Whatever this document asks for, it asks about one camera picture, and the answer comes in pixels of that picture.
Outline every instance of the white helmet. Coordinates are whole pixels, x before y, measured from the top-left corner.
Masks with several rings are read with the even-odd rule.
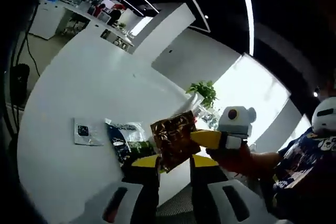
[[[316,134],[336,132],[336,97],[327,98],[316,107],[311,123]]]

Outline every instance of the white counter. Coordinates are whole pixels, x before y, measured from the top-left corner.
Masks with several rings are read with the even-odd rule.
[[[29,32],[31,34],[40,36],[45,39],[51,38],[53,35],[55,35],[58,24],[61,22],[61,19],[63,18],[66,10],[69,10],[73,13],[77,13],[90,20],[90,23],[87,27],[88,29],[97,25],[100,27],[99,31],[103,32],[105,29],[107,29],[112,33],[114,33],[115,35],[117,35],[118,37],[120,37],[124,42],[126,42],[130,46],[133,46],[132,41],[121,31],[113,28],[112,26],[107,25],[106,23],[102,22],[96,17],[93,17],[87,12],[80,10],[79,8],[76,8],[72,5],[69,5],[61,1],[55,3],[47,0],[40,1],[40,6],[38,8],[36,17]]]

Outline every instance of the window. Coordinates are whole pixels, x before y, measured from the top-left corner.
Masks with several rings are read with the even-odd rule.
[[[153,19],[153,17],[144,17],[140,22],[131,30],[131,34],[138,35],[139,32]]]
[[[265,67],[249,55],[241,56],[215,82],[214,109],[221,115],[227,106],[254,107],[257,120],[252,124],[248,144],[254,143],[285,106],[289,91]]]
[[[299,138],[309,127],[311,127],[311,123],[309,122],[308,118],[306,115],[303,115],[301,118],[300,122],[290,135],[290,137],[285,141],[285,143],[282,145],[282,147],[279,149],[283,149],[287,147],[290,141]]]

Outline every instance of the person's arm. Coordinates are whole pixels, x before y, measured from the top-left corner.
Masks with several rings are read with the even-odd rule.
[[[281,161],[279,153],[251,153],[247,144],[244,144],[239,151],[220,150],[212,151],[207,149],[212,159],[217,161],[221,167],[229,172],[243,174],[248,177],[261,178],[270,174],[271,170]]]

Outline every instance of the white table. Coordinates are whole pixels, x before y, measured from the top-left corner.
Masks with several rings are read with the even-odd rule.
[[[28,196],[48,222],[67,222],[83,212],[86,200],[121,179],[107,136],[104,146],[75,145],[72,118],[140,121],[150,134],[151,123],[172,115],[185,100],[183,90],[141,60],[80,32],[45,69],[24,111],[17,159]],[[174,185],[176,174],[181,182]],[[189,167],[161,180],[162,203],[173,196],[170,190],[187,185]]]

